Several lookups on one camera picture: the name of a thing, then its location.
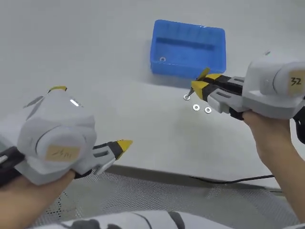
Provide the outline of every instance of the blue container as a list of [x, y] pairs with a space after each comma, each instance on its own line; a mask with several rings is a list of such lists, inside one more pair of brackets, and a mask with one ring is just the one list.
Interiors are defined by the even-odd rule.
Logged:
[[226, 69], [223, 29], [157, 20], [151, 46], [151, 70], [194, 80], [202, 70], [224, 73]]

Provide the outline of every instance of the gray mesh panel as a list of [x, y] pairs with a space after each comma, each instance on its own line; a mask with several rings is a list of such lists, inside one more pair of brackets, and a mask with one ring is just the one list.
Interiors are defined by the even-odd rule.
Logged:
[[298, 223], [289, 206], [265, 189], [187, 187], [103, 173], [73, 181], [34, 225], [133, 210], [184, 211], [235, 229]]

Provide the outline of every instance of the white table surface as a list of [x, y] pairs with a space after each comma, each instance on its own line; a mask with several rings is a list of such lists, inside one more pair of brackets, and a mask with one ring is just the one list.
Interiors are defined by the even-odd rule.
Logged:
[[[267, 50], [305, 59], [302, 0], [10, 0], [0, 2], [0, 118], [54, 85], [96, 117], [98, 144], [131, 139], [118, 165], [233, 180], [268, 175], [248, 127], [203, 110], [186, 81], [154, 76], [154, 21], [224, 28], [229, 76]], [[305, 157], [305, 146], [293, 140]], [[278, 188], [273, 179], [247, 182]]]

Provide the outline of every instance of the metal washer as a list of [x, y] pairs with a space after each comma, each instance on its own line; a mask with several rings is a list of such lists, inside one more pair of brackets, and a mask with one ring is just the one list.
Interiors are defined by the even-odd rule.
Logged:
[[210, 107], [206, 107], [204, 109], [204, 112], [206, 112], [207, 114], [211, 113], [212, 112], [212, 109]]
[[198, 104], [194, 104], [193, 105], [193, 110], [194, 111], [199, 111], [200, 110], [200, 106]]
[[190, 97], [188, 94], [185, 94], [185, 95], [183, 96], [183, 99], [184, 99], [185, 101], [189, 101], [189, 100], [191, 99], [191, 97]]

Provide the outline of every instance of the paper label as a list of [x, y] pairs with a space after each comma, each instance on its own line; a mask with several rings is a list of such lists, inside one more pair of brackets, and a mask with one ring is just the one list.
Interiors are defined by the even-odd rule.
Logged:
[[305, 70], [295, 70], [289, 73], [288, 93], [290, 95], [303, 93], [304, 85]]
[[47, 161], [71, 162], [78, 158], [80, 147], [49, 146], [45, 159]]

